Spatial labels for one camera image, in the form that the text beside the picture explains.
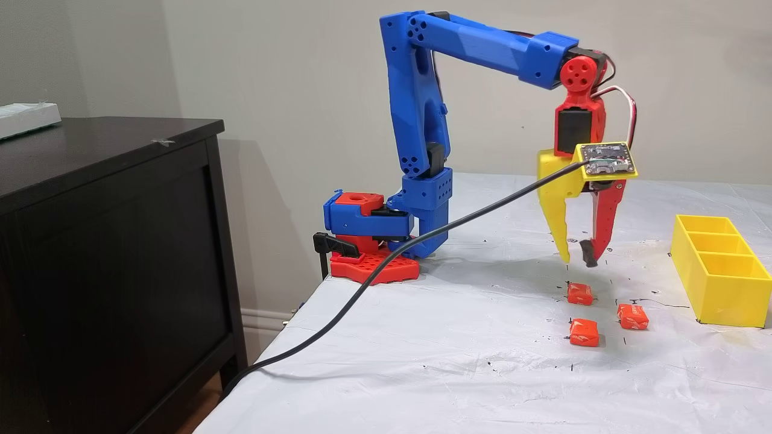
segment dresser top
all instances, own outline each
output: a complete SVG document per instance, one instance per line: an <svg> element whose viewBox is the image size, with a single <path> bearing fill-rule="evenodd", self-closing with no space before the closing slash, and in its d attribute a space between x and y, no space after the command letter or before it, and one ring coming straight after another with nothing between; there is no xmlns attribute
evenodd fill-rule
<svg viewBox="0 0 772 434"><path fill-rule="evenodd" d="M0 141L0 214L215 136L222 120L64 118Z"/></svg>

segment white wall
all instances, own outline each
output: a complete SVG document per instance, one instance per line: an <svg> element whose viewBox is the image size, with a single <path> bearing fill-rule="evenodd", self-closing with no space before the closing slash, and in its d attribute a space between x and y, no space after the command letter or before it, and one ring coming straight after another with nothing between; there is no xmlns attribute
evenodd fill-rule
<svg viewBox="0 0 772 434"><path fill-rule="evenodd" d="M287 312L319 281L310 237L335 188L399 186L380 15L449 10L576 36L638 100L644 178L772 183L767 0L67 0L92 115L225 119L242 305ZM564 98L438 57L457 171L534 173ZM607 138L627 108L607 98Z"/></svg>
<svg viewBox="0 0 772 434"><path fill-rule="evenodd" d="M64 2L0 2L0 106L49 100L86 116L83 78Z"/></svg>

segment red and white wire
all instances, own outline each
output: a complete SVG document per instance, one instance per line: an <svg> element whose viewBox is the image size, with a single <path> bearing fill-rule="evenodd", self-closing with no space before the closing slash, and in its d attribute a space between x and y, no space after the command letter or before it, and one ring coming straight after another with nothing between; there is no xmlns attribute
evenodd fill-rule
<svg viewBox="0 0 772 434"><path fill-rule="evenodd" d="M627 93L627 90L624 90L617 85L613 85L591 94L590 98L594 100L595 98L598 98L601 95L605 95L606 93L609 93L613 90L617 90L621 92L622 95L625 95L625 98L627 98L628 104L630 104L630 124L628 125L627 144L628 144L628 147L632 147L632 138L635 135L635 120L636 120L636 117L638 116L638 110L635 108L635 100L633 100L630 94Z"/></svg>

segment dark wooden dresser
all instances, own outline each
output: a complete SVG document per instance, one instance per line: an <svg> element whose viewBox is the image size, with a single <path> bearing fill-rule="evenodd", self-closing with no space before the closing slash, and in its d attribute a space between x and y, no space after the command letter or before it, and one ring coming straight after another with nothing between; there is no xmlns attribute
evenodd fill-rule
<svg viewBox="0 0 772 434"><path fill-rule="evenodd" d="M164 433L246 367L221 120L0 141L0 432Z"/></svg>

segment baseboard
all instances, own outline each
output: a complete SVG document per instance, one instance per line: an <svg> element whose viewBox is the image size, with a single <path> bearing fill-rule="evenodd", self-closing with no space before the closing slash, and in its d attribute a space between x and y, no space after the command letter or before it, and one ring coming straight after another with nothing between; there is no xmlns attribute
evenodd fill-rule
<svg viewBox="0 0 772 434"><path fill-rule="evenodd" d="M292 314L271 310L242 309L247 357L254 362L284 328Z"/></svg>
<svg viewBox="0 0 772 434"><path fill-rule="evenodd" d="M258 330L281 331L284 328L284 321L291 317L292 314L271 310L242 309L244 327Z"/></svg>

